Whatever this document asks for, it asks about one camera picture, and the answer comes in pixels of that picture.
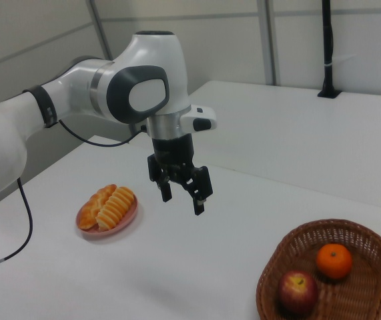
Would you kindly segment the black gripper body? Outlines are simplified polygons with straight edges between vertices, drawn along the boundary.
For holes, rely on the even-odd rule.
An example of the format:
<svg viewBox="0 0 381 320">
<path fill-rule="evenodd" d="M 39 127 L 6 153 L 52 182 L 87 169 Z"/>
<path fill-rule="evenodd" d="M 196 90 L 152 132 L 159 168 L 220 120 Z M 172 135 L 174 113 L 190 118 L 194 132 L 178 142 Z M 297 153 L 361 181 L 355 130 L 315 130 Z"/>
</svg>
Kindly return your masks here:
<svg viewBox="0 0 381 320">
<path fill-rule="evenodd" d="M 164 165 L 193 165 L 194 146 L 191 134 L 175 139 L 153 139 L 154 155 Z"/>
</svg>

